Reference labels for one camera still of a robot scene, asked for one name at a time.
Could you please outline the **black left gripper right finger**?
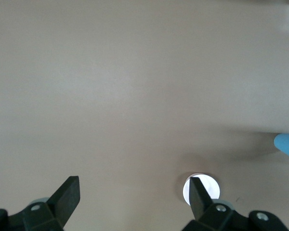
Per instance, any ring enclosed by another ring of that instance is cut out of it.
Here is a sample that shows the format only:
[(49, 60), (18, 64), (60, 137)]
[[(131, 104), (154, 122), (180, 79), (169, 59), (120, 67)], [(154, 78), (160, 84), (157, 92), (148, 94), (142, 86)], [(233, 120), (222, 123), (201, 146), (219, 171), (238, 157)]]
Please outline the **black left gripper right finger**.
[(254, 210), (245, 217), (224, 203), (215, 203), (199, 178), (191, 178), (189, 200), (194, 219), (184, 231), (287, 231), (274, 214)]

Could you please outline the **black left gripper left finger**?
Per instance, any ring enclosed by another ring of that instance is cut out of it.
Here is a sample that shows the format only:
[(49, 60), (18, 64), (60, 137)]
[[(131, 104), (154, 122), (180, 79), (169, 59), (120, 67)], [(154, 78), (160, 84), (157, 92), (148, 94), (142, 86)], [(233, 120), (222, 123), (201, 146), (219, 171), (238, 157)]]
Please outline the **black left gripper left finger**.
[(80, 202), (78, 176), (70, 176), (47, 199), (9, 216), (0, 208), (0, 231), (62, 231)]

